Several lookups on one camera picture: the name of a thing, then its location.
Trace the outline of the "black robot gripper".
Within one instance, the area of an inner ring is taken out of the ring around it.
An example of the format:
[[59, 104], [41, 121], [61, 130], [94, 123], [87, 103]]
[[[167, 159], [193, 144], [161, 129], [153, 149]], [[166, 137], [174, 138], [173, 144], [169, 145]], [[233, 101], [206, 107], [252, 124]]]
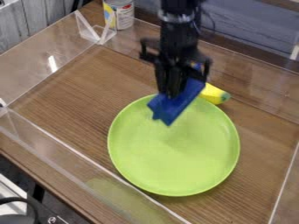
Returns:
[[186, 67], [189, 62], [202, 63], [207, 79], [210, 76], [211, 58], [198, 47], [201, 34], [198, 20], [193, 18], [179, 23], [163, 21], [159, 38], [141, 39], [139, 57], [154, 64], [158, 90], [173, 98], [183, 90], [185, 72], [181, 67]]

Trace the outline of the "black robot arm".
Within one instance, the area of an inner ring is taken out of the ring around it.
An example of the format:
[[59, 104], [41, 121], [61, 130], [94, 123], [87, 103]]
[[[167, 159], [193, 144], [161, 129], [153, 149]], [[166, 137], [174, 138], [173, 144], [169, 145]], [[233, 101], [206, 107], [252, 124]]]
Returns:
[[159, 38], [142, 38], [142, 60], [154, 64], [158, 91], [175, 98], [187, 80], [207, 81], [211, 58], [199, 49], [206, 0], [162, 0]]

